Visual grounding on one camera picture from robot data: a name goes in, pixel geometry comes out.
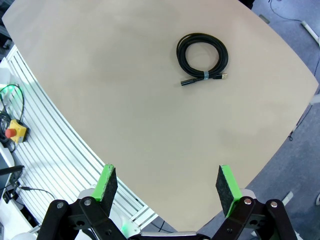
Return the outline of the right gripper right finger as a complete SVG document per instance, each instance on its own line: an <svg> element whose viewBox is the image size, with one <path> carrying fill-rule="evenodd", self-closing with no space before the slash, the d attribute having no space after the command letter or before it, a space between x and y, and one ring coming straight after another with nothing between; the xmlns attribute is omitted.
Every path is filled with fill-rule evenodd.
<svg viewBox="0 0 320 240"><path fill-rule="evenodd" d="M270 199L261 203L244 195L229 165L220 165L215 187L225 220L212 237L214 240L237 240L244 229L252 229L261 240L296 240L283 202Z"/></svg>

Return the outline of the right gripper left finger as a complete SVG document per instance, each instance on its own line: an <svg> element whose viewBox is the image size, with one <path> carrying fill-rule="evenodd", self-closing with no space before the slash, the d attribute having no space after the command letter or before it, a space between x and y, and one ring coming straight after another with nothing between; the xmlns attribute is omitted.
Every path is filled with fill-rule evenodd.
<svg viewBox="0 0 320 240"><path fill-rule="evenodd" d="M93 230L100 240L125 240L110 219L117 188L116 168L106 164L91 195L72 204L62 199L50 203L37 239L74 240L81 230Z"/></svg>

